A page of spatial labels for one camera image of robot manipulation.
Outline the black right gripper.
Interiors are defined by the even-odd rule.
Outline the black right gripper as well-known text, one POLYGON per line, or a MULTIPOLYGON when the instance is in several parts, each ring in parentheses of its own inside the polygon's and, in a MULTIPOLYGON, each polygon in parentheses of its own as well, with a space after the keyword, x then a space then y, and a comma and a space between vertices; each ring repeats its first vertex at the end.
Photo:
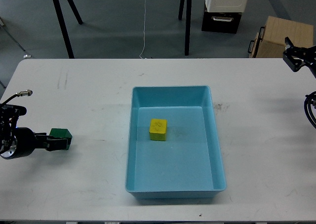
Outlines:
POLYGON ((316 46, 306 48, 295 46, 289 37, 285 37, 283 60, 293 72, 299 71, 306 65, 316 77, 316 46))

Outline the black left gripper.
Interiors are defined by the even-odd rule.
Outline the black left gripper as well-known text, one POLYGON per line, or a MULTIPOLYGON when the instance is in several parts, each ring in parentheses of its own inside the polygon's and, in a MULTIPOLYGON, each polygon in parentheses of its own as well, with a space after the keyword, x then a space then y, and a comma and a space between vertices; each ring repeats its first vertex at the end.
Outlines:
POLYGON ((25 157, 30 155, 35 150, 36 139, 38 140, 38 149, 45 149, 47 151, 68 149, 68 139, 55 138, 46 133, 33 133, 31 129, 26 127, 17 128, 15 138, 15 157, 25 157))

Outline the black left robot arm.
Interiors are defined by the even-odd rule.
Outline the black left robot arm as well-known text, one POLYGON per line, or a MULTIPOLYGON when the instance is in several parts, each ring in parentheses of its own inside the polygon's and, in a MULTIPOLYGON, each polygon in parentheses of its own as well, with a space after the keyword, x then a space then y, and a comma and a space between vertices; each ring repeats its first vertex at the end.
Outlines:
POLYGON ((12 99, 31 96, 32 90, 20 91, 0 104, 0 156, 14 159, 30 155, 35 149, 68 150, 72 135, 68 129, 52 128, 49 134, 35 133, 27 127, 17 127, 20 116, 27 113, 23 106, 9 105, 12 99))

